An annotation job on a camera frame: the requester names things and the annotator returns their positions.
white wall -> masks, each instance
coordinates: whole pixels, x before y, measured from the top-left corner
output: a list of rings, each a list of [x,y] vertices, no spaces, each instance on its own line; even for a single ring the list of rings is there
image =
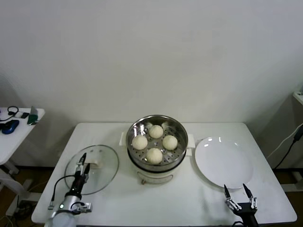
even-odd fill
[[[302,9],[300,0],[2,1],[0,104],[46,110],[14,160],[52,166],[76,123],[155,113],[246,122],[257,138],[303,83]]]

white plate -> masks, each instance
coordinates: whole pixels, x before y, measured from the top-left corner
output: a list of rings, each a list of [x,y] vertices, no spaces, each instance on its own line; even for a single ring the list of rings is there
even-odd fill
[[[241,188],[253,174],[253,166],[241,147],[222,137],[202,140],[195,151],[195,159],[202,174],[214,184],[227,188]]]

headphones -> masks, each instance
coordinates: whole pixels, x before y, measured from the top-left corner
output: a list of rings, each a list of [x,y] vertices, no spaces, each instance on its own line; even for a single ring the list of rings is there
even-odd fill
[[[4,121],[6,121],[6,120],[8,120],[8,119],[10,119],[10,118],[12,118],[12,117],[14,117],[18,112],[19,112],[19,108],[18,108],[18,107],[14,106],[14,105],[9,106],[9,107],[8,107],[8,115],[10,115],[10,117],[7,118],[7,119],[5,119],[5,120],[0,120],[0,122],[4,122]]]

perforated steamer tray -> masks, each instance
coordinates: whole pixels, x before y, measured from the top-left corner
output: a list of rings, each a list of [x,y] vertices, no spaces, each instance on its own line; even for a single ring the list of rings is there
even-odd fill
[[[162,137],[154,139],[149,136],[148,131],[153,125],[160,125],[163,128]],[[147,138],[148,144],[143,150],[136,150],[132,146],[133,138],[138,135],[143,135]],[[176,149],[167,150],[163,147],[162,142],[167,135],[177,138],[178,146]],[[173,118],[163,115],[151,115],[139,119],[129,128],[126,134],[126,145],[130,159],[139,168],[152,173],[166,172],[180,164],[186,154],[187,143],[187,132],[182,124]],[[151,148],[158,148],[162,151],[163,159],[159,164],[154,165],[147,162],[146,153]]]

table leg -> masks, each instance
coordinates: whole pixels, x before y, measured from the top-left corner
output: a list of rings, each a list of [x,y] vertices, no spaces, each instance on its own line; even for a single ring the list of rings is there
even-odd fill
[[[24,184],[21,185],[19,182],[15,181],[9,174],[6,174],[2,169],[0,169],[0,183],[1,185],[7,186],[13,192],[19,196],[19,202],[21,201],[36,201],[38,202],[41,196],[41,193],[28,192],[32,180],[26,179]],[[17,196],[9,206],[6,211],[7,216],[12,216],[15,213],[17,208]]]
[[[18,174],[19,170],[10,161],[7,161],[4,166],[9,169],[9,174]]]
[[[303,178],[299,172],[292,172],[293,176],[297,180],[297,183],[282,184],[282,188],[285,192],[303,192]]]

